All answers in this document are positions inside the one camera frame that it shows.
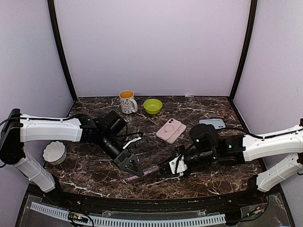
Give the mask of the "pink phone case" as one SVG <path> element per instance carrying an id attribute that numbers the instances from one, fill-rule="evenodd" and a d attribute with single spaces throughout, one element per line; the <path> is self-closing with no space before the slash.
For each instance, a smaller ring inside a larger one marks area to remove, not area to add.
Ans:
<path id="1" fill-rule="evenodd" d="M 176 119 L 170 118 L 157 132 L 156 136 L 162 140 L 169 140 L 177 132 L 182 123 Z"/>

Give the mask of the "light blue phone case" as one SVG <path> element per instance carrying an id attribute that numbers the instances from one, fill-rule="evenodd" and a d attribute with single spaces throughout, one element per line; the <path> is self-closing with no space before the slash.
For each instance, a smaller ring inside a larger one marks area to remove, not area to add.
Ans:
<path id="1" fill-rule="evenodd" d="M 222 130 L 226 128 L 226 125 L 222 119 L 204 119 L 199 120 L 199 124 L 212 125 L 216 130 Z"/>

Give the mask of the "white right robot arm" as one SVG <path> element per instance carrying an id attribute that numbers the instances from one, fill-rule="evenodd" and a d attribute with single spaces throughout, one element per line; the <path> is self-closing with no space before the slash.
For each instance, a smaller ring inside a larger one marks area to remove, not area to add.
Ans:
<path id="1" fill-rule="evenodd" d="M 172 156 L 159 165 L 161 175 L 188 176 L 193 167 L 216 161 L 221 166 L 235 166 L 262 157 L 286 154 L 269 170 L 249 179 L 248 190 L 242 202 L 252 205 L 260 192 L 268 192 L 275 185 L 303 169 L 303 124 L 273 133 L 255 135 L 245 131 L 222 139 L 211 124 L 198 124 L 191 128 L 192 144 L 175 148 Z"/>

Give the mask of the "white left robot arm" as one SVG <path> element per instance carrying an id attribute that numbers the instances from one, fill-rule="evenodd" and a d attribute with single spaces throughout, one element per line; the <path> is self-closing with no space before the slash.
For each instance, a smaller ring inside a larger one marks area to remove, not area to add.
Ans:
<path id="1" fill-rule="evenodd" d="M 118 141 L 119 132 L 127 126 L 126 121 L 115 111 L 104 117 L 90 118 L 77 114 L 69 118 L 43 118 L 22 114 L 13 109 L 1 122 L 0 159 L 6 165 L 17 168 L 34 182 L 56 206 L 63 206 L 67 196 L 60 184 L 30 154 L 24 144 L 36 140 L 59 140 L 98 145 L 122 171 L 143 176 L 135 154 Z"/>

